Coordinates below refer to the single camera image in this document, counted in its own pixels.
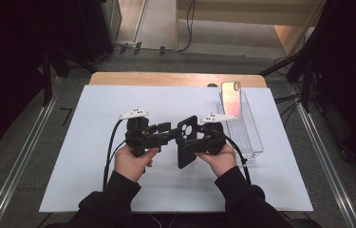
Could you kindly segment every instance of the black curtain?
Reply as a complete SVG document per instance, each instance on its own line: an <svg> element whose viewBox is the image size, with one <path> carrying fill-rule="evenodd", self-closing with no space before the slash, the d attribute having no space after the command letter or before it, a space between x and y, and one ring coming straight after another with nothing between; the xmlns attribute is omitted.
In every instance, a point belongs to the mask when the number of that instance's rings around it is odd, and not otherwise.
<svg viewBox="0 0 356 228"><path fill-rule="evenodd" d="M41 50L17 1L0 1L0 140L42 89Z"/></svg>
<svg viewBox="0 0 356 228"><path fill-rule="evenodd" d="M315 46L313 64L322 75L320 90L352 131L341 143L356 155L356 0L337 2Z"/></svg>

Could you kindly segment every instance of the orange phone screen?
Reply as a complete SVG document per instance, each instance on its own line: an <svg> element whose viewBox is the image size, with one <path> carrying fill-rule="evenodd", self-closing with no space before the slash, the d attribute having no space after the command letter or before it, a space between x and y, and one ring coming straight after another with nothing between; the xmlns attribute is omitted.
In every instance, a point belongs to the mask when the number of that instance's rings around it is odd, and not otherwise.
<svg viewBox="0 0 356 228"><path fill-rule="evenodd" d="M241 116L240 82L222 83L222 106L225 115Z"/></svg>

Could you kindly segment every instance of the gray floor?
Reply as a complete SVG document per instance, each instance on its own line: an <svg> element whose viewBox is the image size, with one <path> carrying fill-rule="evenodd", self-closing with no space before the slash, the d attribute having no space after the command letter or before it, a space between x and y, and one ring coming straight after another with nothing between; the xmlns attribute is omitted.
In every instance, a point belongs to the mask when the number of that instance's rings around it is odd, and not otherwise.
<svg viewBox="0 0 356 228"><path fill-rule="evenodd" d="M279 42L271 27L248 25L247 28L244 28L248 29L248 32L238 34L236 40L218 35L213 28L206 31L206 28L207 25L195 27L197 33L195 33L193 45L187 52L167 52L160 56L155 51L140 51L139 54L134 55L132 51L128 50L124 54L113 54L97 67L101 71L256 74L271 66L273 61L284 53L279 47ZM149 28L145 28L145 24L141 28L140 38L145 48L167 46L161 40L157 41L154 38L162 37L160 34L165 32L147 32L148 37L145 38L143 32L148 30ZM88 84L89 79L90 73L82 68L72 69L68 78L61 79L57 100L42 134L32 150L17 188L14 192L10 192L10 201L6 210L3 211L0 227L36 227L45 218L46 214L38 212L40 202L71 121L70 118L65 122L68 111L63 108L74 108L77 105L81 91L84 85ZM291 94L290 85L279 74L269 75L267 82L274 97ZM0 142L0 189L22 151L33 124L42 111L42 101L43 93L40 93L30 102ZM291 102L280 104L277 108L283 110L289 105ZM316 128L356 210L356 162L351 163L343 160L341 149L324 115L321 115L314 105L311 104L310 107ZM309 133L297 110L291 114L286 130L314 208L314 212L307 213L307 215L317 220L323 227L347 227L327 176L316 156ZM306 217L303 213L286 213L286 215L291 218ZM72 216L70 213L56 214L51 216L47 223L65 221L70 216Z"/></svg>

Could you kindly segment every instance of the wooden table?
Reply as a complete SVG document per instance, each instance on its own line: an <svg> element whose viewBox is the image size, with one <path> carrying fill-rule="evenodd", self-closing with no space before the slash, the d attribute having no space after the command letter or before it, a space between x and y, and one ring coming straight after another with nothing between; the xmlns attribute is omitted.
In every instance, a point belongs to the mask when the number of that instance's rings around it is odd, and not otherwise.
<svg viewBox="0 0 356 228"><path fill-rule="evenodd" d="M244 87L267 87L260 75L202 74L164 72L97 72L90 85L114 86L207 86L222 82L239 81Z"/></svg>

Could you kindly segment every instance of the metal rail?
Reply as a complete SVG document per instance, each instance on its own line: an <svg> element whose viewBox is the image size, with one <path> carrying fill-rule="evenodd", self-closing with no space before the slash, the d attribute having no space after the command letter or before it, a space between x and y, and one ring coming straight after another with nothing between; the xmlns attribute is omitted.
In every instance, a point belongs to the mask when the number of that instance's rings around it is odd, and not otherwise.
<svg viewBox="0 0 356 228"><path fill-rule="evenodd" d="M292 93L299 93L298 89L292 86L291 84L290 90ZM305 128L308 131L317 158L319 159L323 171L325 172L328 184L331 187L331 191L334 195L334 198L336 199L341 213L343 214L347 227L354 228L356 227L356 212L347 194L347 190L343 186L340 177L338 176L337 171L335 170L334 165L331 162L331 159L316 129L311 115L305 111L303 106L298 105L297 108L305 125Z"/></svg>
<svg viewBox="0 0 356 228"><path fill-rule="evenodd" d="M18 155L17 160L14 163L14 166L11 168L9 175L0 189L0 220L3 217L3 214L6 211L9 201L14 194L14 191L17 187L19 180L21 179L23 172L28 164L29 158L33 152L33 149L36 143L39 140L39 137L44 129L47 119L50 116L50 113L57 101L58 90L61 87L63 80L59 77L56 78L53 83L53 96L48 102L47 106L42 107L41 112L38 115L38 118L32 127L26 142L24 143L23 148L21 149L20 154Z"/></svg>

